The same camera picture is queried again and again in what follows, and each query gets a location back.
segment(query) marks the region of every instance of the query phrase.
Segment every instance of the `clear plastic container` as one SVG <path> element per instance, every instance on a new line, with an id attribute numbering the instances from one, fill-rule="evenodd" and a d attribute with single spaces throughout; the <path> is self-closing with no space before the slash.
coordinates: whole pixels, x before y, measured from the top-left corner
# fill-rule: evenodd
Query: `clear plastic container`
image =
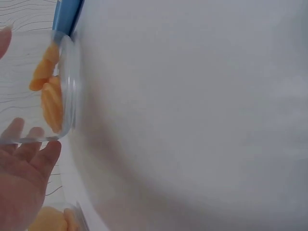
<path id="1" fill-rule="evenodd" d="M 29 89 L 34 71 L 52 43 L 57 44 L 60 53 L 53 75 L 60 78 L 63 109 L 61 129 L 56 132 L 43 115 L 42 91 Z M 60 32 L 13 33 L 10 46 L 0 60 L 0 144 L 52 141 L 69 132 L 75 116 L 77 54 L 70 37 Z"/>
<path id="2" fill-rule="evenodd" d="M 75 222 L 78 224 L 78 231 L 89 231 L 88 226 L 86 224 L 86 220 L 83 216 L 80 206 L 78 205 L 74 206 L 67 202 L 50 203 L 50 204 L 44 205 L 43 207 L 46 207 L 46 206 L 53 207 L 59 210 L 60 212 L 64 212 L 66 208 L 71 209 L 74 213 Z"/>

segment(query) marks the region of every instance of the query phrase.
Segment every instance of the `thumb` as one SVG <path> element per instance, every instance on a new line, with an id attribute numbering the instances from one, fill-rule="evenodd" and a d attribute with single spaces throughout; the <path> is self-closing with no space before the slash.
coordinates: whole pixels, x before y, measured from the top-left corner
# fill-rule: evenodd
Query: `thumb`
<path id="1" fill-rule="evenodd" d="M 0 30 L 0 59 L 6 53 L 12 38 L 12 27 L 7 26 Z"/>

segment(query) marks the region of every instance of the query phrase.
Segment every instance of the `finger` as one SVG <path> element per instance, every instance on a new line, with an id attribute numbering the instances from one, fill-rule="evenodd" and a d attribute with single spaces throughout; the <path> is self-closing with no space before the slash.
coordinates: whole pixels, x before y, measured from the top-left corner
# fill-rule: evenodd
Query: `finger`
<path id="1" fill-rule="evenodd" d="M 12 39 L 12 27 L 7 26 L 0 31 L 0 59 L 6 53 Z"/>
<path id="2" fill-rule="evenodd" d="M 29 131 L 27 137 L 37 138 L 42 137 L 44 135 L 44 130 L 40 127 L 34 127 Z M 34 143 L 24 143 L 13 153 L 20 160 L 26 160 L 30 162 L 35 154 L 39 151 L 42 143 L 34 142 Z"/>
<path id="3" fill-rule="evenodd" d="M 15 118 L 12 121 L 12 123 L 1 134 L 1 138 L 6 139 L 6 140 L 18 139 L 20 137 L 20 134 L 23 131 L 24 125 L 25 125 L 25 121 L 22 118 Z M 8 152 L 9 154 L 13 154 L 16 148 L 17 148 L 17 144 L 0 145 L 0 149 Z"/>
<path id="4" fill-rule="evenodd" d="M 57 163 L 61 152 L 61 143 L 51 141 L 47 146 L 33 157 L 30 164 L 39 171 L 45 180 L 48 180 L 54 165 Z"/>

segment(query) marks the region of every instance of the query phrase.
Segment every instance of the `wood grain surface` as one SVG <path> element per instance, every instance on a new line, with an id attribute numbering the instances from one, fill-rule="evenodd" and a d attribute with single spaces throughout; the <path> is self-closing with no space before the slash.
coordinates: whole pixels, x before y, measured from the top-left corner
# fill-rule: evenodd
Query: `wood grain surface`
<path id="1" fill-rule="evenodd" d="M 13 31 L 51 30 L 56 3 L 57 0 L 0 0 L 0 29 L 13 24 Z M 44 203 L 63 201 L 64 192 L 56 165 L 48 182 Z"/>

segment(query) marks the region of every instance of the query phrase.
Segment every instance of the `white surface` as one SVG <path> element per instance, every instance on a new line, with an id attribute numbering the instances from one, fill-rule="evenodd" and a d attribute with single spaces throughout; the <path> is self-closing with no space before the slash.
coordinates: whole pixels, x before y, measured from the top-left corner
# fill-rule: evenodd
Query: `white surface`
<path id="1" fill-rule="evenodd" d="M 85 1 L 71 161 L 110 230 L 307 230 L 307 4 Z"/>

